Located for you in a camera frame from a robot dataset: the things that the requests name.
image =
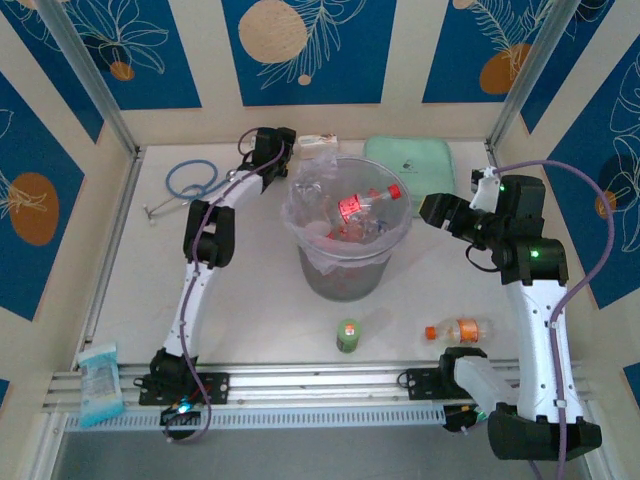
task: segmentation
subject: red bottle cap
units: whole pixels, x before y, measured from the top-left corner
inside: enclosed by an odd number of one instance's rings
[[[398,187],[395,183],[389,187],[389,193],[391,193],[391,198],[393,200],[397,200],[402,196],[402,192],[400,191],[400,187]]]

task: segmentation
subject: transparent trash can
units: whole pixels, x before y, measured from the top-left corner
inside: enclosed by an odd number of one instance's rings
[[[402,197],[385,205],[379,217],[389,230],[369,244],[346,243],[305,228],[313,206],[300,195],[312,185],[336,208],[338,201],[370,188],[383,191],[398,185]],[[329,300],[354,301],[371,293],[380,283],[392,251],[406,236],[412,221],[411,197],[406,186],[389,169],[364,157],[325,154],[303,165],[293,179],[283,218],[298,243],[302,272],[319,295]]]

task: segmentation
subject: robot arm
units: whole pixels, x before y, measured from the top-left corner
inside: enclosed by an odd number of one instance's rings
[[[187,351],[192,358],[198,357],[198,348],[200,344],[200,327],[202,325],[205,300],[209,298],[215,279],[220,276],[221,269],[231,261],[233,255],[234,241],[234,218],[235,211],[242,208],[243,205],[257,198],[262,193],[263,179],[259,175],[250,176],[248,170],[236,172],[231,182],[238,182],[238,185],[231,191],[221,202],[214,207],[211,220],[216,224],[216,233],[209,234],[205,232],[200,240],[202,246],[198,248],[198,281],[189,294],[189,301],[185,305],[184,326],[185,340],[187,343]],[[179,307],[176,311],[171,330],[164,342],[166,353],[180,357],[182,355],[182,343],[180,341],[180,322],[181,308],[187,298],[189,283],[196,274],[196,264],[191,257],[193,248],[193,240],[200,228],[200,223],[206,210],[209,208],[209,202],[193,202],[189,210],[189,219],[187,222],[187,233],[185,235],[185,255],[188,263],[185,275],[184,288],[180,296]]]
[[[140,404],[171,405],[196,391],[185,359],[181,326],[186,352],[195,365],[205,300],[233,257],[235,212],[259,197],[276,177],[287,176],[295,138],[296,132],[288,128],[259,128],[255,149],[244,156],[237,170],[229,172],[229,186],[224,192],[208,200],[191,202],[183,243],[187,265],[182,295],[164,345],[151,361],[150,373],[138,383],[143,388]],[[215,230],[207,231],[211,226]],[[211,375],[199,376],[204,385],[213,381]],[[195,402],[199,400],[200,397],[195,397]]]
[[[429,195],[420,215],[475,248],[492,251],[516,313],[521,379],[520,388],[513,389],[481,351],[456,348],[445,352],[455,362],[453,381],[491,412],[489,440],[498,458],[557,459],[559,408],[565,410],[569,430],[567,458],[575,458],[599,447],[602,438],[600,427],[583,420],[564,312],[550,324],[552,310],[566,294],[568,271],[562,244],[542,238],[544,185],[520,175],[498,179],[492,168],[473,172],[472,183],[477,192],[471,202],[450,194]],[[556,392],[551,328],[558,338],[564,400]]]

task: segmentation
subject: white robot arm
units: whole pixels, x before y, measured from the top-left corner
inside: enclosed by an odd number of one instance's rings
[[[250,171],[237,171],[229,180],[230,182],[238,182],[239,185],[222,201],[217,203],[216,206],[220,209],[227,207],[233,211],[239,210],[247,202],[251,201],[253,198],[259,197],[262,193],[262,177],[259,175],[251,175]],[[216,194],[213,198],[206,199],[205,203],[208,205],[210,202],[215,201],[216,197],[219,195],[221,194]],[[198,281],[194,284],[193,289],[189,293],[189,301],[185,305],[184,314],[185,341],[187,351],[192,358],[198,356],[200,327],[202,326],[203,310],[206,303],[205,299],[207,299],[211,294],[212,286],[220,275],[221,269],[222,267],[217,266],[210,268],[210,265],[207,262],[198,262]],[[176,311],[173,324],[171,325],[171,330],[164,342],[164,349],[166,350],[166,353],[176,357],[180,357],[183,354],[182,342],[180,341],[180,323],[182,321],[181,308],[187,298],[189,284],[194,275],[196,275],[196,262],[190,261],[187,263],[187,271],[185,274],[182,295],[180,296],[180,303],[178,303],[179,306]]]
[[[565,312],[552,321],[554,308],[567,293],[568,271],[562,244],[541,235],[544,185],[521,175],[500,179],[493,168],[474,171],[472,183],[477,191],[471,202],[450,194],[429,195],[420,215],[475,248],[492,251],[515,313],[520,386],[508,385],[475,348],[447,349],[443,357],[449,367],[444,370],[453,385],[489,414],[489,440],[498,458],[557,459],[559,409],[564,410],[569,429],[567,458],[574,458],[599,447],[602,438],[600,428],[583,419],[571,372]],[[552,329],[564,395],[556,388]]]

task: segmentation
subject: green can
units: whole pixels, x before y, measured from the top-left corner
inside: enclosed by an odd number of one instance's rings
[[[358,346],[361,333],[360,323],[353,318],[347,318],[338,326],[338,350],[342,353],[351,353]]]

